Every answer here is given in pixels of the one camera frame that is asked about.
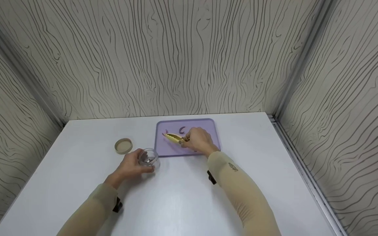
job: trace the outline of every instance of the black wrist strap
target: black wrist strap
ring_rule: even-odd
[[[120,209],[122,209],[123,204],[120,202],[120,198],[116,197],[115,207],[113,208],[113,211],[118,213]]]
[[[216,184],[217,182],[215,181],[213,175],[211,175],[211,172],[208,170],[208,179],[211,181],[212,184]]]

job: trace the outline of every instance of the tabletop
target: tabletop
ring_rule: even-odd
[[[282,235],[334,235],[264,112],[69,121],[0,222],[0,236],[56,235],[123,159],[114,143],[153,148],[156,124],[211,118],[221,149],[258,185]],[[154,176],[129,181],[99,235],[242,235],[224,192],[208,180],[202,156],[162,157]]]

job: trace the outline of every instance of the wall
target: wall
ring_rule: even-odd
[[[273,113],[318,0],[0,0],[69,119]]]
[[[0,57],[0,220],[59,132]]]
[[[339,0],[282,125],[345,230],[378,235],[378,0]]]

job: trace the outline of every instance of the purple object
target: purple object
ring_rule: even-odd
[[[188,156],[201,155],[201,153],[192,151],[189,148],[181,148],[179,144],[170,142],[162,135],[167,130],[169,133],[174,133],[180,136],[185,136],[191,127],[201,127],[211,134],[214,144],[221,149],[220,142],[215,128],[215,123],[212,119],[191,119],[191,120],[174,120],[174,121],[160,121],[157,123],[156,129],[156,143],[154,149],[159,157],[174,157],[174,156]]]

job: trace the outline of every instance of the beige jar lid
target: beige jar lid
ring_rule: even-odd
[[[115,150],[118,154],[127,154],[132,150],[132,141],[128,138],[123,138],[115,143]]]

